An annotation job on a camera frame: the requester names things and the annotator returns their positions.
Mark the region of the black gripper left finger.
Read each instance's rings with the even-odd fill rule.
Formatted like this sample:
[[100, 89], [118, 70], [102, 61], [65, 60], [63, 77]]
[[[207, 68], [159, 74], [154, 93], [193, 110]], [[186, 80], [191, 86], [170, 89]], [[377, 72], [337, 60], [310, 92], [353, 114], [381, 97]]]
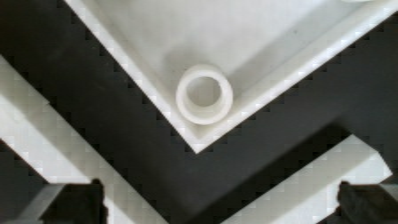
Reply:
[[18, 219], [27, 224], [107, 224], [106, 187], [90, 183], [49, 184]]

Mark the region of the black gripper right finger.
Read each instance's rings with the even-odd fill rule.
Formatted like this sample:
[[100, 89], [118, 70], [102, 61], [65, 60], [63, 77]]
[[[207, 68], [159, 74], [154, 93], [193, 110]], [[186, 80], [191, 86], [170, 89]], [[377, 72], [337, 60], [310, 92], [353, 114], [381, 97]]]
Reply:
[[322, 224], [398, 224], [398, 184], [340, 184], [338, 208]]

